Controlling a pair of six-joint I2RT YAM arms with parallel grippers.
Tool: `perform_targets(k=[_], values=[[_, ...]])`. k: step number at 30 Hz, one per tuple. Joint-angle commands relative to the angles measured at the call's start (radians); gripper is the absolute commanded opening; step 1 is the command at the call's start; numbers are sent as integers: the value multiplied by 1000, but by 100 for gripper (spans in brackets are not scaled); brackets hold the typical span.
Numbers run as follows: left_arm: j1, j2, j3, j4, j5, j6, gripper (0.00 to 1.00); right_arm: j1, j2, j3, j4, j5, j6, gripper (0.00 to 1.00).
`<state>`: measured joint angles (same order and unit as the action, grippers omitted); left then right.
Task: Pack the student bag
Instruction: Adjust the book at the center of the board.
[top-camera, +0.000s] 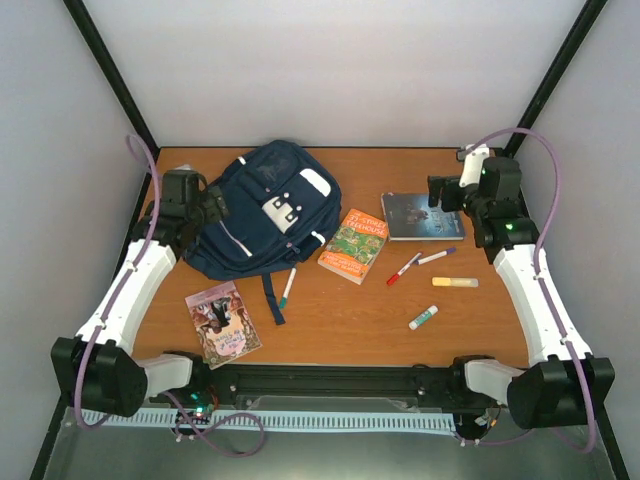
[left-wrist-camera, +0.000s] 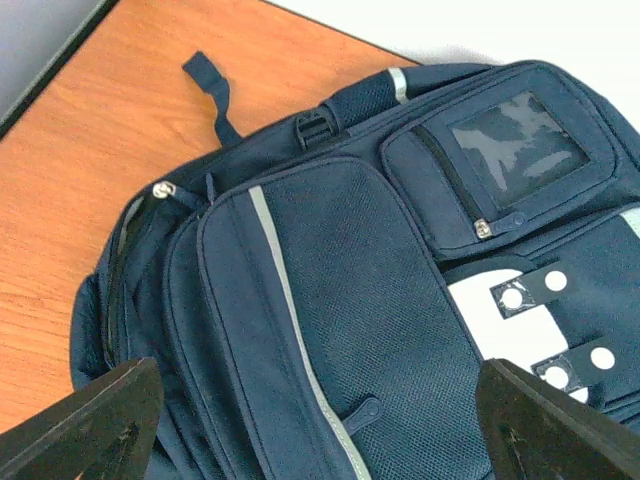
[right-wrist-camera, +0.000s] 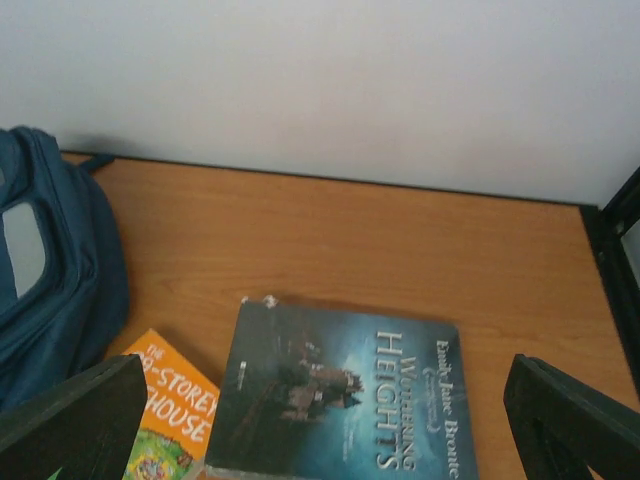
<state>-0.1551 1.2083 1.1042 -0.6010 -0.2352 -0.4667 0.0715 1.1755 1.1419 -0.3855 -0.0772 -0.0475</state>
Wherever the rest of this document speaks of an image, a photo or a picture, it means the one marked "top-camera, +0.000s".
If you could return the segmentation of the navy blue student backpack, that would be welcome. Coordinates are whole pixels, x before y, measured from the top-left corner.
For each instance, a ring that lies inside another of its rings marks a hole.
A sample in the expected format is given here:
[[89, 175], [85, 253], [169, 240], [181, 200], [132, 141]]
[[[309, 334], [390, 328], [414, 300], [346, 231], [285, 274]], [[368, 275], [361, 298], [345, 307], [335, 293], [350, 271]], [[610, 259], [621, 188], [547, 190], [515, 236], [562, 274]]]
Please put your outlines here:
[[339, 183], [298, 144], [274, 140], [237, 157], [207, 189], [215, 187], [229, 215], [204, 226], [184, 260], [213, 280], [259, 276], [283, 325], [271, 275], [306, 261], [336, 233]]

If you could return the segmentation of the green capped white marker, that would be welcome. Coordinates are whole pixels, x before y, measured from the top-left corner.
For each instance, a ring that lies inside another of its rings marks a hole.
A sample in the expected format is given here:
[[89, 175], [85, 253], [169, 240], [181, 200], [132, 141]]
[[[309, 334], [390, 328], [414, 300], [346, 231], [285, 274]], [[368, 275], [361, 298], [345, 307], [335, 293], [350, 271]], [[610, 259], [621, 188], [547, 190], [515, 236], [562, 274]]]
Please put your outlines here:
[[290, 295], [290, 292], [291, 292], [291, 289], [292, 289], [296, 274], [297, 274], [297, 268], [293, 267], [291, 269], [290, 273], [289, 273], [287, 282], [285, 284], [284, 291], [282, 293], [282, 296], [281, 296], [281, 299], [280, 299], [280, 302], [279, 302], [279, 308], [281, 310], [284, 309], [286, 307], [286, 305], [287, 305], [288, 298], [289, 298], [289, 295]]

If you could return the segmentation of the pink Taming of Shrew book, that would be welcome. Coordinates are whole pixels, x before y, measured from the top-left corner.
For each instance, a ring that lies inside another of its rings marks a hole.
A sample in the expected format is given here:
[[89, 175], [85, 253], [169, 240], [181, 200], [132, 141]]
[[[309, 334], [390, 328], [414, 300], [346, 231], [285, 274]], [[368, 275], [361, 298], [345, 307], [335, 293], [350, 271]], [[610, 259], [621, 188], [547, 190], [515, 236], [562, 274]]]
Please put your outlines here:
[[191, 295], [185, 303], [211, 370], [262, 347], [233, 281]]

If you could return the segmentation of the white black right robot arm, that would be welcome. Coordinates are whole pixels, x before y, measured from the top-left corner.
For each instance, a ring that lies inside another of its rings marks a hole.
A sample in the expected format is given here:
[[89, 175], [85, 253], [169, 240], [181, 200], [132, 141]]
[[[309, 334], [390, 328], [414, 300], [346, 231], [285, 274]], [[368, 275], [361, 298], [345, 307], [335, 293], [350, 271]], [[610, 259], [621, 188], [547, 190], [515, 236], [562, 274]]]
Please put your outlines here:
[[507, 406], [522, 429], [595, 428], [614, 368], [593, 356], [569, 318], [535, 222], [522, 209], [521, 179], [516, 160], [471, 153], [462, 175], [427, 180], [430, 205], [470, 218], [475, 244], [508, 291], [528, 351], [526, 369], [489, 356], [458, 357], [454, 366], [465, 389]]

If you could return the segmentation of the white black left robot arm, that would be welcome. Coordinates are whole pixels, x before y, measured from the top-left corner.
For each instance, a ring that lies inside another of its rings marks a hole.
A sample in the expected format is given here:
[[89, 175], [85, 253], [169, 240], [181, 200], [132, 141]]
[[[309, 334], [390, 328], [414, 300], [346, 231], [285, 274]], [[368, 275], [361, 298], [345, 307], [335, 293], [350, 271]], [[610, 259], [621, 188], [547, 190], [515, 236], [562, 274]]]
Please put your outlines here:
[[166, 390], [190, 403], [208, 390], [193, 354], [132, 357], [142, 320], [164, 279], [202, 229], [228, 213], [220, 189], [207, 189], [204, 176], [194, 170], [169, 170], [154, 183], [154, 199], [135, 225], [105, 297], [74, 337], [58, 338], [51, 350], [61, 393], [78, 422], [86, 410], [131, 417]]

